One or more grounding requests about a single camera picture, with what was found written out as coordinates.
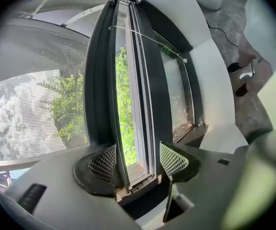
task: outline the glass pane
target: glass pane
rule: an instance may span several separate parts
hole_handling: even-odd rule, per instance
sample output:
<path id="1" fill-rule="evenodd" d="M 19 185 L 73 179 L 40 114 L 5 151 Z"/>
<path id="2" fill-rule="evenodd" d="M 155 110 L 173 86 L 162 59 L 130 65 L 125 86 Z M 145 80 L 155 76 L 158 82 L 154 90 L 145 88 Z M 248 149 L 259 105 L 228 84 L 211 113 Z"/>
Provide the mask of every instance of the glass pane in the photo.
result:
<path id="1" fill-rule="evenodd" d="M 55 24 L 105 2 L 22 1 L 0 25 L 0 161 L 40 160 L 86 146 L 83 73 L 99 11 L 75 22 L 91 28 L 88 36 Z"/>
<path id="2" fill-rule="evenodd" d="M 125 21 L 128 21 L 127 6 L 120 4 L 117 26 L 126 27 Z M 127 56 L 126 30 L 117 28 L 116 33 L 115 67 L 120 132 L 126 166 L 129 166 L 137 162 L 132 119 L 132 100 L 129 81 L 130 61 Z"/>
<path id="3" fill-rule="evenodd" d="M 156 40 L 180 54 L 168 41 L 156 34 Z M 168 82 L 173 141 L 179 139 L 193 125 L 192 100 L 187 71 L 181 58 L 159 44 Z"/>

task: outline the green foliage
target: green foliage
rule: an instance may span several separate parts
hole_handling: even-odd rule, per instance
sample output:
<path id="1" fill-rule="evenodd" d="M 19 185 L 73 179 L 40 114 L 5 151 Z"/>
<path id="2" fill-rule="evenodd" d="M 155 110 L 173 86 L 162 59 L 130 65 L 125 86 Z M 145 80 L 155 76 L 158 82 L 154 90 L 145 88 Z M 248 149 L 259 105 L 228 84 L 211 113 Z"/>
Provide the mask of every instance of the green foliage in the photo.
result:
<path id="1" fill-rule="evenodd" d="M 125 48 L 120 48 L 116 55 L 116 84 L 118 96 L 118 110 L 120 119 L 120 132 L 122 137 L 123 150 L 126 166 L 137 161 L 136 149 L 134 147 L 132 106 L 130 97 L 129 74 L 127 54 Z"/>
<path id="2" fill-rule="evenodd" d="M 83 109 L 83 76 L 71 75 L 68 78 L 52 78 L 38 85 L 59 95 L 52 102 L 44 102 L 44 108 L 50 109 L 58 127 L 58 135 L 65 143 L 79 138 L 86 143 Z"/>

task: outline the mesh screen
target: mesh screen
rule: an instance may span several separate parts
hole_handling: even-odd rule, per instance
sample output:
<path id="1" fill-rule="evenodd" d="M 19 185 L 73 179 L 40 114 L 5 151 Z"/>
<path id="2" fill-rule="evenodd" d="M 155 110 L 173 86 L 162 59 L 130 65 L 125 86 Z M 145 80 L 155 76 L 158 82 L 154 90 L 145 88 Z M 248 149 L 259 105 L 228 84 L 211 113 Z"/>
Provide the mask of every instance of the mesh screen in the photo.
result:
<path id="1" fill-rule="evenodd" d="M 86 144 L 82 94 L 88 41 L 75 32 L 3 27 L 0 161 Z"/>
<path id="2" fill-rule="evenodd" d="M 113 146 L 103 154 L 92 159 L 88 164 L 88 170 L 91 174 L 105 182 L 111 183 L 112 173 L 116 163 L 116 146 Z"/>
<path id="3" fill-rule="evenodd" d="M 185 157 L 163 144 L 160 144 L 160 162 L 168 176 L 176 174 L 189 164 L 189 161 Z"/>

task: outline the concrete floor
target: concrete floor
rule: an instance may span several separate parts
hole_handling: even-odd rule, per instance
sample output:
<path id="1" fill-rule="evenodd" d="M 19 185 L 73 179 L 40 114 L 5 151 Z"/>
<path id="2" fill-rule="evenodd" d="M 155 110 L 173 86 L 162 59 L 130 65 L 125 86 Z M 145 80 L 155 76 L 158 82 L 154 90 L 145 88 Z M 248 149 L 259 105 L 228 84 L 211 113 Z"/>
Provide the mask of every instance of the concrete floor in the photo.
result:
<path id="1" fill-rule="evenodd" d="M 245 27 L 245 3 L 247 0 L 222 0 L 222 7 L 212 11 L 201 6 L 208 24 L 225 31 L 230 42 L 238 45 L 241 33 Z M 228 67 L 238 61 L 238 48 L 231 45 L 224 33 L 218 29 L 210 28 L 211 35 Z M 234 92 L 252 75 L 251 66 L 230 75 Z M 234 95 L 236 125 L 247 138 L 260 129 L 272 129 L 269 117 L 260 102 L 257 93 L 249 91 L 243 97 Z"/>

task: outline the person's foot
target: person's foot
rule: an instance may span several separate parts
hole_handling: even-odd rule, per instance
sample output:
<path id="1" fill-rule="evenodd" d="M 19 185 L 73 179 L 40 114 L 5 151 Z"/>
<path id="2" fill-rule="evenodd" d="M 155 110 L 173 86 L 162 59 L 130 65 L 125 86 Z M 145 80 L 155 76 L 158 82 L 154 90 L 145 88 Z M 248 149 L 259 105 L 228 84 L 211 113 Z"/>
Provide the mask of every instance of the person's foot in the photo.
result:
<path id="1" fill-rule="evenodd" d="M 242 96 L 244 96 L 247 92 L 248 92 L 248 90 L 247 90 L 247 86 L 246 86 L 246 83 L 245 83 L 244 85 L 240 86 L 240 87 L 236 90 L 235 95 L 236 95 L 237 97 L 242 97 Z"/>
<path id="2" fill-rule="evenodd" d="M 235 73 L 235 72 L 237 72 L 239 69 L 242 69 L 242 67 L 240 67 L 240 66 L 238 65 L 238 62 L 234 62 L 234 63 L 232 63 L 232 64 L 230 64 L 230 65 L 228 66 L 228 72 L 229 72 L 229 73 Z"/>

